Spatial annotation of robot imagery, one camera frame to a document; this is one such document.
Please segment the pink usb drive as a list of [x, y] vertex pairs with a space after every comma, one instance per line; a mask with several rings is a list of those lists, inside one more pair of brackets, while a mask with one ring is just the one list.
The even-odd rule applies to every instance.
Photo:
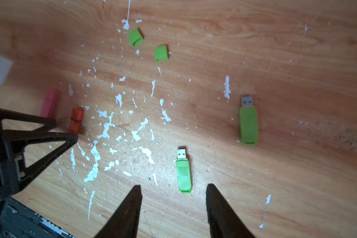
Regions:
[[55, 118], [56, 108], [59, 100], [59, 92], [55, 89], [48, 89], [40, 110], [40, 116], [44, 118]]

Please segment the green usb cap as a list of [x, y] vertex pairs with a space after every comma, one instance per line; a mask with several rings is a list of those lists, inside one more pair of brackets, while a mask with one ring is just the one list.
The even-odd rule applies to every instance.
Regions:
[[138, 28], [133, 29], [128, 35], [129, 42], [132, 46], [137, 47], [143, 42], [144, 38]]
[[155, 61], [164, 61], [169, 59], [167, 45], [160, 45], [154, 49]]

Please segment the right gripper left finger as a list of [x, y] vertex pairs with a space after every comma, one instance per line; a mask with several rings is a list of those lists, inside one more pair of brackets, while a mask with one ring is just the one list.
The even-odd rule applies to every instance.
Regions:
[[95, 238], [136, 238], [141, 204], [141, 186], [135, 185]]

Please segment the red usb drive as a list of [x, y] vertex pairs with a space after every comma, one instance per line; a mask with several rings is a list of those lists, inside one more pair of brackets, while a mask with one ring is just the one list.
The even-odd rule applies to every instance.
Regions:
[[84, 109], [82, 107], [75, 107], [71, 111], [71, 117], [68, 126], [69, 133], [79, 134], [84, 117]]

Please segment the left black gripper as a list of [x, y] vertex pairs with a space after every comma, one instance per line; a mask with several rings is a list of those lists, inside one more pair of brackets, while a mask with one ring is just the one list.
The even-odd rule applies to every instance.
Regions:
[[[3, 120], [36, 123], [43, 126], [35, 131], [3, 131], [2, 138], [0, 134], [0, 202], [24, 190], [78, 141], [78, 135], [75, 133], [50, 132], [57, 126], [55, 119], [0, 109], [0, 130], [3, 130]], [[29, 145], [49, 142], [63, 144], [27, 167], [25, 148]]]

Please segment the green usb drive front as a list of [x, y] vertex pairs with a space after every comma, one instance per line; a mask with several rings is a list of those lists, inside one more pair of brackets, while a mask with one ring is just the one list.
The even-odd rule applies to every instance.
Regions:
[[179, 147], [177, 150], [176, 170], [179, 191], [184, 194], [191, 193], [190, 162], [185, 147]]

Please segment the green usb drive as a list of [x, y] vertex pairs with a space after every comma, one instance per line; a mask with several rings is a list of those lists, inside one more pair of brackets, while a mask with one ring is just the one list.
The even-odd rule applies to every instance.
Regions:
[[177, 150], [176, 170], [179, 191], [184, 194], [191, 193], [190, 162], [185, 147], [179, 147]]
[[258, 118], [251, 96], [242, 97], [242, 107], [240, 108], [239, 115], [241, 142], [247, 146], [257, 145]]

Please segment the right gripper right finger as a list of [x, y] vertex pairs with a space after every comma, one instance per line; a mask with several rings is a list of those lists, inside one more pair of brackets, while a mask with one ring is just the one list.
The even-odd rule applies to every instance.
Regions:
[[212, 238], [253, 238], [218, 188], [210, 183], [206, 190], [206, 208]]

